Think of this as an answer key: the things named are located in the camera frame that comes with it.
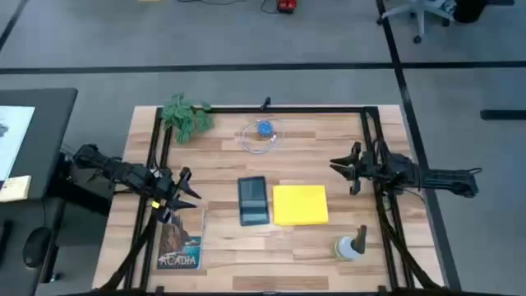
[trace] office chair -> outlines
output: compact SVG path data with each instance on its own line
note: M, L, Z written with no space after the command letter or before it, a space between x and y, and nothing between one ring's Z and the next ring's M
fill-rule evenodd
M445 1L446 0L408 0L408 3L391 8L387 12L384 12L376 23L381 25L384 19L389 16L398 15L403 12L411 12L411 16L416 15L418 22L418 35L414 37L413 42L419 44L422 42L422 37L425 35L424 16L426 12L441 16L443 18L443 26L448 26L450 25L450 21L454 21L451 14L440 9Z

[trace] red object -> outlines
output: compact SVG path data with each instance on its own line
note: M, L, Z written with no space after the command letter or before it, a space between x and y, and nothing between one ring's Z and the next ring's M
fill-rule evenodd
M278 0L278 11L281 13L293 13L297 4L297 0Z

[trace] computer mouse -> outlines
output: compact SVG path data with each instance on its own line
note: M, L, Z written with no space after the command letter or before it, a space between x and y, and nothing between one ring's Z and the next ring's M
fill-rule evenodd
M46 227L38 227L31 231L22 251L24 263L27 267L36 268L42 265L48 251L50 238L51 230Z

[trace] black phone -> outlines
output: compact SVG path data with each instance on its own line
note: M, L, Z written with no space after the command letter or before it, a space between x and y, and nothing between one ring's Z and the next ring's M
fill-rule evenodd
M241 226L270 222L265 177L239 178L238 194Z

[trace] white paper sheet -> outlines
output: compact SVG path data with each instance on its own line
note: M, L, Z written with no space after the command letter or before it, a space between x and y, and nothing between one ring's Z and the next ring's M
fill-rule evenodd
M34 111L35 107L0 106L0 181L9 177Z

